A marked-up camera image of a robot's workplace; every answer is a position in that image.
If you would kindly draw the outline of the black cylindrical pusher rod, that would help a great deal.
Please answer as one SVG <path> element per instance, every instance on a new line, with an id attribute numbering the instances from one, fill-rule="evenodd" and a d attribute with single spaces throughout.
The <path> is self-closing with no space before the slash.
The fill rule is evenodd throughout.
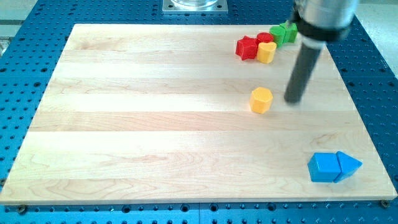
<path id="1" fill-rule="evenodd" d="M 302 43 L 284 93 L 284 100 L 288 104 L 301 101 L 321 51 L 322 45 Z"/>

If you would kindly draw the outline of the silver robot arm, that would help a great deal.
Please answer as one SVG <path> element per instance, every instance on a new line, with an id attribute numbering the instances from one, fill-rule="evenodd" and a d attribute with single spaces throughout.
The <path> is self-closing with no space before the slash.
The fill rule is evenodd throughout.
<path id="1" fill-rule="evenodd" d="M 288 24 L 295 24 L 302 44 L 285 89 L 284 100 L 301 101 L 321 51 L 329 42 L 343 40 L 350 32 L 358 0 L 295 0 Z"/>

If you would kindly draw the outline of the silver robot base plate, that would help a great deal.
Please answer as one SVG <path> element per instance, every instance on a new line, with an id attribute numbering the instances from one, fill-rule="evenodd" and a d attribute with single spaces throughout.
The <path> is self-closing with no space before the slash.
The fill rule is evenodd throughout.
<path id="1" fill-rule="evenodd" d="M 163 0 L 164 14 L 228 12 L 227 0 Z"/>

